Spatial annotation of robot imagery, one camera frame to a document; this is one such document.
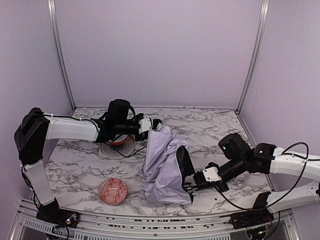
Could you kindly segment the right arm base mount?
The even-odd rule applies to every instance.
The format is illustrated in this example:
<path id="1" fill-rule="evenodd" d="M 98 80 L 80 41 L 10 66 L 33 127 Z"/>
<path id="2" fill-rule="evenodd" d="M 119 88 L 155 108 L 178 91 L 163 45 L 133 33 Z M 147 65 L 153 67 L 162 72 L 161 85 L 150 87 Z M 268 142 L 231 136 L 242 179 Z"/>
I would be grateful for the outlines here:
<path id="1" fill-rule="evenodd" d="M 274 215 L 265 209 L 259 211 L 243 211 L 233 213 L 230 215 L 228 223 L 231 224 L 235 230 L 237 230 L 265 223 L 272 223 L 274 219 Z"/>

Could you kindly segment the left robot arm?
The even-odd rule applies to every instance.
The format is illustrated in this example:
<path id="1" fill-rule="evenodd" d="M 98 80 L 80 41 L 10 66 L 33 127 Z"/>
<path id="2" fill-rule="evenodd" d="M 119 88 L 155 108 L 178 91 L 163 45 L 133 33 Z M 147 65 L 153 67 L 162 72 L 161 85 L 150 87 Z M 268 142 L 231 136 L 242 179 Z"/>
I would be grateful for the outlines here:
<path id="1" fill-rule="evenodd" d="M 44 170 L 43 150 L 47 140 L 82 140 L 98 144 L 119 143 L 121 137 L 146 140 L 162 121 L 136 114 L 131 103 L 115 99 L 99 118 L 80 119 L 54 115 L 34 107 L 25 115 L 14 133 L 21 162 L 21 175 L 39 201 L 38 212 L 53 214 L 60 210 Z"/>

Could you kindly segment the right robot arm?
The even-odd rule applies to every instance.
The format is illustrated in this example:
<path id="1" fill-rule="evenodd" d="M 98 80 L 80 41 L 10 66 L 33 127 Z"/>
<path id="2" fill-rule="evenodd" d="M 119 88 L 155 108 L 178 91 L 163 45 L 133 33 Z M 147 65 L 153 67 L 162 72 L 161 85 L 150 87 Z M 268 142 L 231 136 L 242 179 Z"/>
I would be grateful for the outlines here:
<path id="1" fill-rule="evenodd" d="M 219 141 L 218 146 L 227 158 L 227 163 L 219 166 L 209 163 L 205 169 L 195 172 L 189 169 L 187 176 L 192 182 L 183 183 L 183 189 L 215 189 L 220 195 L 228 191 L 228 182 L 239 175 L 249 174 L 285 174 L 311 180 L 310 183 L 294 185 L 288 191 L 267 191 L 260 193 L 253 207 L 247 212 L 277 213 L 282 210 L 318 204 L 320 202 L 320 158 L 317 155 L 298 153 L 291 149 L 295 144 L 283 149 L 269 143 L 259 143 L 251 148 L 238 133 L 231 133 Z"/>

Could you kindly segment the lilac folding umbrella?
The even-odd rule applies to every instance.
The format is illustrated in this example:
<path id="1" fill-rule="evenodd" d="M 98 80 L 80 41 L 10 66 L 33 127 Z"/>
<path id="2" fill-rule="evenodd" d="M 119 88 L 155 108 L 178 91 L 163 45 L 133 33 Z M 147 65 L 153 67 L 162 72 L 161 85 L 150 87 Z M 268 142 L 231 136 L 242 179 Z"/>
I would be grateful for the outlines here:
<path id="1" fill-rule="evenodd" d="M 194 196 L 184 189 L 195 174 L 186 139 L 166 125 L 148 132 L 143 164 L 144 196 L 149 205 L 190 205 Z"/>

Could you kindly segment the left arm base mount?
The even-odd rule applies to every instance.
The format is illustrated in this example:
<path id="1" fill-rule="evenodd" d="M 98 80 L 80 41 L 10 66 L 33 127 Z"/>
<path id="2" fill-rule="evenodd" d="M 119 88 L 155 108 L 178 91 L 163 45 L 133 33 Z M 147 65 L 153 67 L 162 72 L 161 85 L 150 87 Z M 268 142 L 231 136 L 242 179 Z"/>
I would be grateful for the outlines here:
<path id="1" fill-rule="evenodd" d="M 52 224 L 76 228 L 79 223 L 80 213 L 65 209 L 51 212 L 40 211 L 36 214 L 36 218 Z"/>

